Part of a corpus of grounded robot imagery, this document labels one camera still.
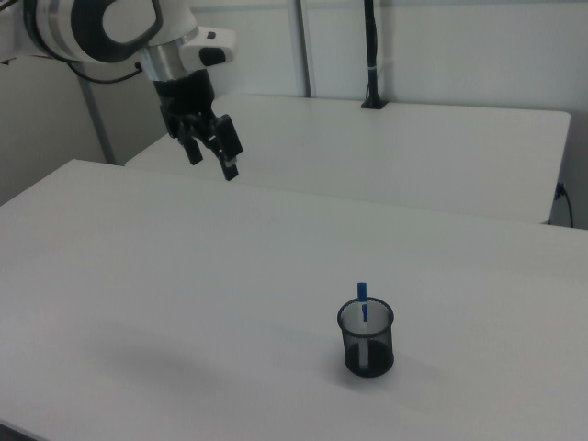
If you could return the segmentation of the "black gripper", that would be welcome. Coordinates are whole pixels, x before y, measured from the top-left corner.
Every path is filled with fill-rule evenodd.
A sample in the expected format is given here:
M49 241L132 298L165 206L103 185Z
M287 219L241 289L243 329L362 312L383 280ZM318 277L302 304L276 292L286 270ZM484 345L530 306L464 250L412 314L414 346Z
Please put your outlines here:
M202 161L198 140L209 144L217 157L224 178L233 180L238 174L237 157L243 146L231 117L217 117L212 110L215 92L206 69L186 77L155 81L155 91L161 102L164 125L171 138L183 145L191 165Z

